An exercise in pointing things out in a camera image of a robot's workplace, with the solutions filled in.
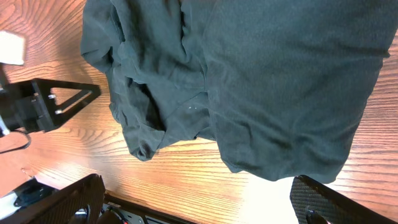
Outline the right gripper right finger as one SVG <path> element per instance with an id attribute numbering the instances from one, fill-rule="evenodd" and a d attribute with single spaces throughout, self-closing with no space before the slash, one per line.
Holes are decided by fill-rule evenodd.
<path id="1" fill-rule="evenodd" d="M 306 175 L 293 179 L 290 201 L 300 224 L 397 224 Z"/>

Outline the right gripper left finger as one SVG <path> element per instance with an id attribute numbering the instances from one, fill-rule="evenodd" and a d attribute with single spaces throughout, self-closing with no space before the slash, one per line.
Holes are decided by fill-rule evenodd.
<path id="1" fill-rule="evenodd" d="M 104 202 L 105 187 L 98 174 L 90 174 L 43 200 L 1 220 L 1 224 L 68 223 L 80 209 L 85 223 L 95 224 Z"/>

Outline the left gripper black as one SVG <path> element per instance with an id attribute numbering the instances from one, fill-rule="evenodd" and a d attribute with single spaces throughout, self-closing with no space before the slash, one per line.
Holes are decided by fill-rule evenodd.
<path id="1" fill-rule="evenodd" d="M 74 95 L 58 104 L 54 88 L 72 90 Z M 2 80 L 1 136 L 19 128 L 27 133 L 58 129 L 100 94 L 100 87 L 94 84 L 41 78 L 17 83 Z"/>

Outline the dark teal t-shirt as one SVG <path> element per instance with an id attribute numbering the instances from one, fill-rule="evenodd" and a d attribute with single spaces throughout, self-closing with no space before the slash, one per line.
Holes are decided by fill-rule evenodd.
<path id="1" fill-rule="evenodd" d="M 80 52 L 137 159 L 205 138 L 231 172 L 328 184 L 396 30 L 396 1 L 87 1 Z"/>

